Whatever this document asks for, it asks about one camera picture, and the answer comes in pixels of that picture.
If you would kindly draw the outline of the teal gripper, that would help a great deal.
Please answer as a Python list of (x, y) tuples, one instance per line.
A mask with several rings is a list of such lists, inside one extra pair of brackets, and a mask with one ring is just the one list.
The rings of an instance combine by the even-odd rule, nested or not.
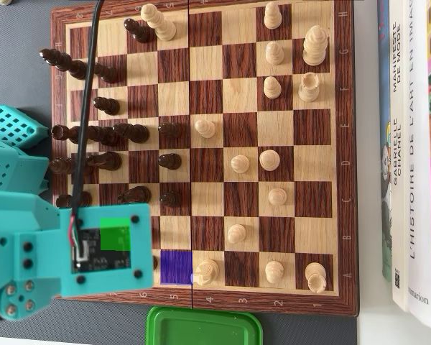
[(26, 318), (60, 293), (61, 239), (58, 229), (14, 234), (16, 281), (0, 289), (0, 321)]

